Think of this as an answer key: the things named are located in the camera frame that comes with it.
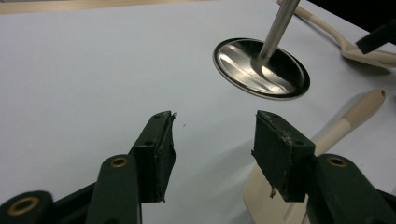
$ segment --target white table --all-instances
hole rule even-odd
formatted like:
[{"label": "white table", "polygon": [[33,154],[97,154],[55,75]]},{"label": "white table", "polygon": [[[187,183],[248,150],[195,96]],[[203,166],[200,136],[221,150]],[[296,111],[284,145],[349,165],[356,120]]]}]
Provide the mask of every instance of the white table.
[{"label": "white table", "polygon": [[[351,42],[367,34],[305,0],[300,6]],[[0,15],[0,203],[36,189],[59,200],[91,184],[102,161],[127,153],[152,115],[171,110],[177,161],[166,203],[144,203],[144,223],[251,223],[242,189],[255,163],[257,110],[311,138],[376,88],[386,102],[330,152],[396,194],[395,69],[347,61],[296,17],[279,46],[310,75],[302,97],[253,96],[215,68],[218,43],[264,40],[278,8],[220,0]]]}]

